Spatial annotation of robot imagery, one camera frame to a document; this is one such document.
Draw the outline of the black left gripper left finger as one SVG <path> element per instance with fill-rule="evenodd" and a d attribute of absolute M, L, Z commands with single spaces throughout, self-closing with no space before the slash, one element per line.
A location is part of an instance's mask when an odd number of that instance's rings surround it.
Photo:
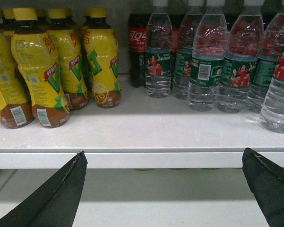
<path fill-rule="evenodd" d="M 0 219 L 0 227 L 71 227 L 80 203 L 87 159 L 76 154 L 30 196 Z"/>

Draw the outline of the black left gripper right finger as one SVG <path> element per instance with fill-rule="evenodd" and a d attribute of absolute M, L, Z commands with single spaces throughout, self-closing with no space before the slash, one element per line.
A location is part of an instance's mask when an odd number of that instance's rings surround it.
<path fill-rule="evenodd" d="M 284 227 L 284 168 L 245 148 L 242 170 L 270 227 Z"/>

